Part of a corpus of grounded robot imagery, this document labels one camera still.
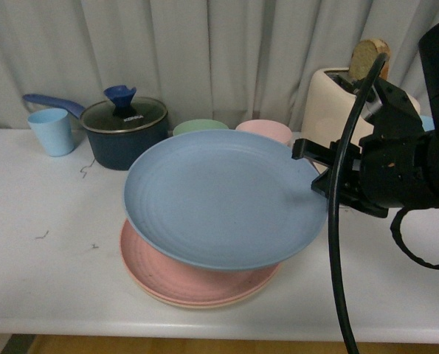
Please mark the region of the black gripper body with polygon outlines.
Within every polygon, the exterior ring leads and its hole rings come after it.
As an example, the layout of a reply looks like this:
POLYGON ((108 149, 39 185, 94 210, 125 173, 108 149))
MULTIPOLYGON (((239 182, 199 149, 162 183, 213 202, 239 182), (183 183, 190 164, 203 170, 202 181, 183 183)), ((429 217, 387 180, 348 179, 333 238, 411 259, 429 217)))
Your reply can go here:
POLYGON ((378 218, 390 208, 428 209, 434 192, 425 167, 429 134, 407 94, 381 78, 367 99, 373 132, 345 163, 340 202, 378 218))

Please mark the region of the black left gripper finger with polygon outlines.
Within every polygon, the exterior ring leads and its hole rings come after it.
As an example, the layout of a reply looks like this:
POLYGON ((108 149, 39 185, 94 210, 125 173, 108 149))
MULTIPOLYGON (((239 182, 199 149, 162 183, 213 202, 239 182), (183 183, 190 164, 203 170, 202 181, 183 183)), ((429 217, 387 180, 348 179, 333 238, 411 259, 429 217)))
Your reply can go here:
MULTIPOLYGON (((327 168, 336 165, 337 151, 340 140, 331 142, 328 147, 322 146, 310 139, 297 139, 292 147, 292 159, 308 159, 313 163, 327 168)), ((345 168, 360 168, 360 148, 353 144, 347 145, 345 168)))

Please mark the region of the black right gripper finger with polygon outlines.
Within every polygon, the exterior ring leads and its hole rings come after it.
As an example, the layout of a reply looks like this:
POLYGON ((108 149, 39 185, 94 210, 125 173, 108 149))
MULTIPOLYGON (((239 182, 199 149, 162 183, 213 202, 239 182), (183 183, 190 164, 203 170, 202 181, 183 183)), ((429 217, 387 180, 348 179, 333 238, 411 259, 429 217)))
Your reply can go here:
MULTIPOLYGON (((311 189, 326 198, 329 198, 331 191, 332 169, 328 168, 311 182, 311 189)), ((357 200, 359 198, 358 173, 354 170, 344 169, 338 187, 340 200, 357 200)))

